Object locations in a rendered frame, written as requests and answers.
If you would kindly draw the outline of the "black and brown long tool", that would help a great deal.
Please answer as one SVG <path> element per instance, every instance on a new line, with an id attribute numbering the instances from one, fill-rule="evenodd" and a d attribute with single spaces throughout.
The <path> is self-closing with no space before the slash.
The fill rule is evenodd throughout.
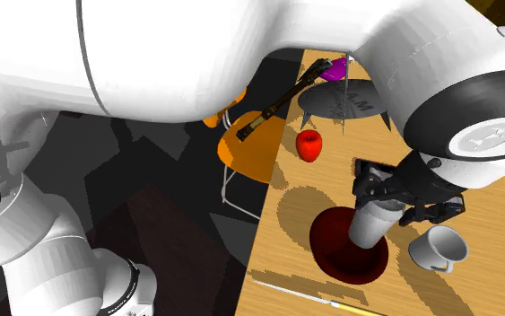
<path id="1" fill-rule="evenodd" d="M 295 95 L 301 92 L 305 87 L 312 85 L 317 78 L 325 73 L 332 66 L 332 61 L 328 58 L 319 58 L 305 71 L 298 79 L 297 83 L 286 92 L 280 99 L 272 105 L 264 109 L 256 118 L 249 122 L 246 126 L 239 129 L 236 137 L 240 142 L 244 142 L 246 138 L 254 132 L 254 130 L 269 120 L 285 102 L 290 101 Z"/>

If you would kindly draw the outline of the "orange chair with white legs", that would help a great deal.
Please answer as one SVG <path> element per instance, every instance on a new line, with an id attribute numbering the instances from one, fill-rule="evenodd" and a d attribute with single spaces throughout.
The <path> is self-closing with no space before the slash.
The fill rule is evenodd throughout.
<path id="1" fill-rule="evenodd" d="M 244 141 L 240 141 L 236 137 L 236 132 L 260 115 L 259 111 L 253 110 L 246 112 L 234 121 L 229 120 L 229 109 L 244 98 L 246 91 L 247 89 L 244 89 L 229 106 L 217 114 L 204 118 L 203 122 L 209 128 L 217 127 L 220 124 L 225 128 L 217 146 L 218 156 L 224 164 L 221 189 L 223 204 L 258 219 L 257 215 L 232 204 L 226 198 L 227 185 L 236 173 L 258 182 L 270 183 L 285 120 L 273 116 L 266 123 L 259 125 Z"/>

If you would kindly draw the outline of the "dark red plate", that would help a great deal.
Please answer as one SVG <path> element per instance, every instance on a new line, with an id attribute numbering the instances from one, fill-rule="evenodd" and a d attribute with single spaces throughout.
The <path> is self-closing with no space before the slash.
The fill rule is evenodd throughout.
<path id="1" fill-rule="evenodd" d="M 381 237 L 373 248 L 363 249 L 348 236 L 355 211 L 350 207 L 330 207 L 316 216 L 309 230 L 313 258 L 327 275 L 351 285 L 378 279 L 388 264 L 388 246 Z"/>

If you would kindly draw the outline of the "white and yellow pen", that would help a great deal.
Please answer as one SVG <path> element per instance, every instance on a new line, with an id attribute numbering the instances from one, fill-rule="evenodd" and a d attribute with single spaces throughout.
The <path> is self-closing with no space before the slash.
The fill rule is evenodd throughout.
<path id="1" fill-rule="evenodd" d="M 280 287 L 280 286 L 277 286 L 277 285 L 271 285 L 271 284 L 268 284 L 268 283 L 265 283 L 265 282 L 261 282 L 261 281 L 257 281 L 257 280 L 255 280 L 255 283 L 263 285 L 263 286 L 266 286 L 266 287 L 269 287 L 269 288 L 272 288 L 272 289 L 275 289 L 275 290 L 278 290 L 278 291 L 281 291 L 281 292 L 284 292 L 284 293 L 287 293 L 287 294 L 293 294 L 295 296 L 298 296 L 298 297 L 301 297 L 301 298 L 305 298 L 305 299 L 311 300 L 313 302 L 327 304 L 327 305 L 330 305 L 330 306 L 335 307 L 337 309 L 341 309 L 341 310 L 345 310 L 345 311 L 348 311 L 348 312 L 356 313 L 356 314 L 358 314 L 360 316 L 387 316 L 386 314 L 383 314 L 383 313 L 370 311 L 370 310 L 363 309 L 363 308 L 357 307 L 357 306 L 353 306 L 353 305 L 350 305 L 350 304 L 347 304 L 347 303 L 340 303 L 340 302 L 335 301 L 335 300 L 326 300 L 326 299 L 318 298 L 318 297 L 315 297 L 313 295 L 300 293 L 300 292 L 293 291 L 291 289 L 287 289 L 287 288 Z"/>

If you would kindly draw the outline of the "purple bowl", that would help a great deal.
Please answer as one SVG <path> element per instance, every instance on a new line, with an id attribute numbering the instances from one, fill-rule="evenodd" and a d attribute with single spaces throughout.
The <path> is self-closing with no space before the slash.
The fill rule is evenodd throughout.
<path id="1" fill-rule="evenodd" d="M 326 81 L 339 81 L 345 78 L 348 57 L 334 59 L 332 65 L 320 77 Z"/>

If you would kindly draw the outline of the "red apple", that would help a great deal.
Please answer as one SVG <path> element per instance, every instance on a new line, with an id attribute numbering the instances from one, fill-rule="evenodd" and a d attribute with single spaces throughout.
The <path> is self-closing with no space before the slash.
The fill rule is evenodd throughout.
<path id="1" fill-rule="evenodd" d="M 295 146 L 304 162 L 314 162 L 321 153 L 323 140 L 318 131 L 308 129 L 296 136 Z"/>

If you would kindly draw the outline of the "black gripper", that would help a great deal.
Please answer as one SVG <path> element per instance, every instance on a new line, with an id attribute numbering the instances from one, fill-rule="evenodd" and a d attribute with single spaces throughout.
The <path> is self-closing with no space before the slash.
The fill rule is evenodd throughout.
<path id="1" fill-rule="evenodd" d="M 416 151 L 410 152 L 395 169 L 368 168 L 354 171 L 352 193 L 355 208 L 362 208 L 370 201 L 396 199 L 413 205 L 399 220 L 400 226 L 413 222 L 429 221 L 441 224 L 466 211 L 466 188 L 442 179 L 434 173 Z"/>

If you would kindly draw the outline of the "white tall cup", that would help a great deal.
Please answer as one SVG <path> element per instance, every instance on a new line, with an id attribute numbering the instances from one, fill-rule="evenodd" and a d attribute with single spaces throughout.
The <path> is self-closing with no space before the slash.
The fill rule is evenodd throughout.
<path id="1" fill-rule="evenodd" d="M 399 221 L 406 204 L 397 200 L 374 200 L 357 206 L 348 237 L 358 247 L 371 249 Z"/>

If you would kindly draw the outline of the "grey round stand with legs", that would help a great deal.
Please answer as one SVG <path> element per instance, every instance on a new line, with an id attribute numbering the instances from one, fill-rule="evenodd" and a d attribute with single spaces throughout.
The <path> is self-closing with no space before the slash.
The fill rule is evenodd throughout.
<path id="1" fill-rule="evenodd" d="M 303 110 L 301 126 L 304 127 L 311 116 L 325 119 L 363 119 L 380 115 L 388 130 L 390 118 L 385 102 L 379 96 L 374 83 L 368 79 L 350 79 L 349 58 L 345 78 L 326 81 L 314 85 L 300 94 L 298 105 Z"/>

